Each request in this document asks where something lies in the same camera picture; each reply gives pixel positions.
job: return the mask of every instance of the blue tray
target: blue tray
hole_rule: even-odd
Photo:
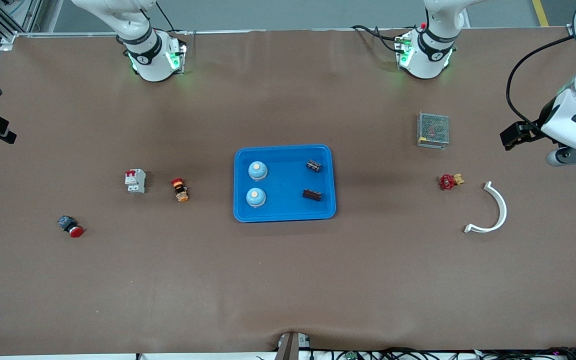
[[[321,164],[321,171],[306,167],[308,160]],[[248,169],[263,162],[268,174],[255,181]],[[265,203],[251,207],[246,193],[265,191]],[[321,201],[302,197],[304,189],[322,193]],[[323,144],[245,147],[235,153],[235,186],[232,212],[242,223],[329,219],[337,211],[332,153]]]

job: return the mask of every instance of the metal mesh power supply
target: metal mesh power supply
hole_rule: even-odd
[[[421,112],[416,121],[416,144],[422,148],[444,150],[448,143],[448,116]]]

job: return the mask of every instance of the curved white object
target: curved white object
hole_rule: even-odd
[[[464,233],[470,233],[471,231],[474,231],[475,233],[489,233],[490,231],[497,230],[498,228],[501,228],[502,225],[504,225],[506,217],[508,216],[508,208],[506,207],[506,201],[504,201],[504,198],[501,196],[499,191],[496,191],[496,189],[494,189],[491,185],[492,181],[486,182],[486,184],[484,185],[484,190],[489,192],[490,195],[493,196],[494,200],[496,200],[496,203],[498,203],[499,220],[491,228],[483,228],[469,223],[466,226],[466,230],[463,231]]]

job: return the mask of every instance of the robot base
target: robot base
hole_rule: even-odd
[[[148,82],[162,82],[173,74],[184,74],[186,65],[186,44],[162,30],[154,30],[161,38],[161,50],[150,64],[141,64],[128,55],[132,70]]]
[[[406,34],[397,37],[395,49],[402,50],[402,54],[396,54],[397,66],[410,73],[410,75],[420,79],[432,79],[438,76],[450,60],[453,51],[445,56],[445,60],[430,61],[428,56],[423,53],[416,44],[418,44],[420,32],[413,29]]]

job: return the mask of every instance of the white plastic bracket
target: white plastic bracket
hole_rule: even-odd
[[[470,233],[471,231],[474,231],[475,233],[489,233],[490,231],[501,228],[501,226],[504,225],[506,221],[506,217],[508,216],[506,201],[504,201],[504,198],[501,196],[499,191],[496,191],[496,189],[492,187],[492,181],[486,182],[484,185],[484,190],[489,192],[490,195],[493,196],[494,200],[496,200],[496,203],[499,205],[499,220],[491,228],[483,228],[469,223],[466,226],[466,230],[463,231],[464,233]]]

